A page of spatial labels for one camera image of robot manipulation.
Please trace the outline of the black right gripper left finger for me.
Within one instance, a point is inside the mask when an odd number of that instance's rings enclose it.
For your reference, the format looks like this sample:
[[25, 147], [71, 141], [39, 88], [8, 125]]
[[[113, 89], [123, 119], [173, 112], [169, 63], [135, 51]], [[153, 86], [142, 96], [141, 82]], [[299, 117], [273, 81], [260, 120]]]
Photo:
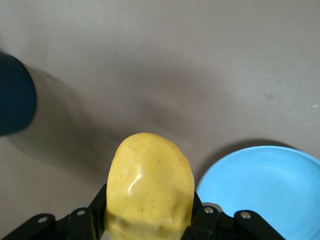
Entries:
[[53, 214], [32, 216], [4, 240], [100, 240], [105, 232], [107, 185], [104, 184], [87, 207], [79, 207], [61, 219]]

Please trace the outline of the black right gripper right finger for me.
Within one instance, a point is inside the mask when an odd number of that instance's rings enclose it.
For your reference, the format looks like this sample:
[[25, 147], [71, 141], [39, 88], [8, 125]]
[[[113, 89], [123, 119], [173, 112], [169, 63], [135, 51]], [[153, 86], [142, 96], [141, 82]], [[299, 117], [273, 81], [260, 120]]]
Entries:
[[212, 203], [202, 203], [194, 194], [191, 225], [183, 233], [185, 240], [283, 240], [258, 213], [237, 211], [233, 217]]

